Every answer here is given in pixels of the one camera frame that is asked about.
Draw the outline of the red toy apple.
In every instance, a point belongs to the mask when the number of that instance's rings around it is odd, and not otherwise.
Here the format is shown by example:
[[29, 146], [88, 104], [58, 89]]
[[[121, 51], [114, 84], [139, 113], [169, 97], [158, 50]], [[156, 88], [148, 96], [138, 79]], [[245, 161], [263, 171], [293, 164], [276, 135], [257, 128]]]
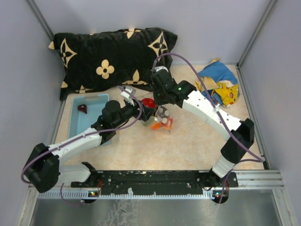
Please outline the red toy apple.
[[151, 98], [142, 99], [142, 103], [148, 108], [157, 108], [155, 101]]

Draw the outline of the clear polka dot zip bag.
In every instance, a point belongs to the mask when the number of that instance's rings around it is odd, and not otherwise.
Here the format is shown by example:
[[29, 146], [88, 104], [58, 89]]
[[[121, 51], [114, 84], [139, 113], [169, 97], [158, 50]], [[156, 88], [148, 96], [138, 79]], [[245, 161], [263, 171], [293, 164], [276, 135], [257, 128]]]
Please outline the clear polka dot zip bag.
[[[141, 100], [144, 98], [151, 98], [154, 100], [152, 93], [142, 95], [139, 98]], [[155, 112], [155, 114], [153, 116], [151, 116], [148, 121], [146, 121], [146, 122], [141, 121], [141, 124], [145, 127], [150, 128], [150, 126], [155, 122], [161, 123], [163, 117], [166, 117], [166, 116], [171, 116], [169, 110], [162, 105], [157, 105], [157, 111]]]

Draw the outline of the light blue plastic basket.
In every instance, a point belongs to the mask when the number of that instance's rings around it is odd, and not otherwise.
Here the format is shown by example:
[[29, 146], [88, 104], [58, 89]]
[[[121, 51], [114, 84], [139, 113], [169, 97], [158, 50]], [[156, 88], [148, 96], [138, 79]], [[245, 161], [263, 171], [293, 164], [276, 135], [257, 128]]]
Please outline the light blue plastic basket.
[[[91, 97], [75, 97], [71, 107], [71, 119], [69, 125], [69, 136], [71, 138], [89, 128], [98, 117], [102, 115], [102, 109], [110, 100], [108, 94], [98, 94]], [[78, 110], [80, 105], [87, 107], [87, 113]]]

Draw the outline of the small dark red toy fruit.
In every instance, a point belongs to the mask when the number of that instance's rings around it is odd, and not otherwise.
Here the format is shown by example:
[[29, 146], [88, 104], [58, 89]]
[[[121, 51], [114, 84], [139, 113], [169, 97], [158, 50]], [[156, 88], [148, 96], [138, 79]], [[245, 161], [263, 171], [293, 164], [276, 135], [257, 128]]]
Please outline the small dark red toy fruit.
[[87, 105], [85, 105], [85, 104], [79, 105], [77, 107], [77, 109], [78, 109], [78, 111], [83, 112], [84, 114], [87, 114]]

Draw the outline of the orange toy fruit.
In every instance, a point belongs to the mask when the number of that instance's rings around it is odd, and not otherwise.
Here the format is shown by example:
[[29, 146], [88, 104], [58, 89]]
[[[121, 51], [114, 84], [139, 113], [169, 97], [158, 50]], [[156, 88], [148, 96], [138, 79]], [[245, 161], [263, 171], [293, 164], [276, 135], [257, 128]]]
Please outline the orange toy fruit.
[[155, 122], [153, 123], [150, 128], [153, 129], [153, 130], [158, 130], [160, 129], [162, 126], [161, 126], [161, 123], [158, 123], [158, 122]]

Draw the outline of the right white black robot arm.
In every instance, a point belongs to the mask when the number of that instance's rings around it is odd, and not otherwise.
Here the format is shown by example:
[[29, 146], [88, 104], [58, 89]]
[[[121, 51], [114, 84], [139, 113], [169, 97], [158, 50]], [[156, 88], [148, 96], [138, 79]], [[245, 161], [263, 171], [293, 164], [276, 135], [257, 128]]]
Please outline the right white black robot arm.
[[228, 172], [238, 164], [254, 144], [254, 123], [227, 114], [202, 95], [188, 81], [176, 83], [166, 69], [153, 69], [150, 77], [157, 105], [172, 104], [191, 112], [215, 129], [226, 141], [221, 155], [204, 178], [203, 185], [217, 187], [227, 180]]

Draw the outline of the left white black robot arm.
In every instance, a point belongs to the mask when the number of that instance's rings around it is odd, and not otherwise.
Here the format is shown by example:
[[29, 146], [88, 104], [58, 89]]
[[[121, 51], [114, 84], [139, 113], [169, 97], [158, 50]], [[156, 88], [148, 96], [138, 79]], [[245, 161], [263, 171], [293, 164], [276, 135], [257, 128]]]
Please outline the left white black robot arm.
[[155, 104], [145, 105], [143, 101], [126, 103], [124, 107], [116, 100], [107, 102], [97, 121], [84, 132], [57, 144], [37, 144], [23, 168], [21, 179], [31, 183], [40, 193], [73, 182], [94, 186], [98, 175], [91, 165], [65, 163], [84, 151], [107, 143], [118, 130], [129, 127], [127, 122], [131, 118], [147, 121], [156, 110]]

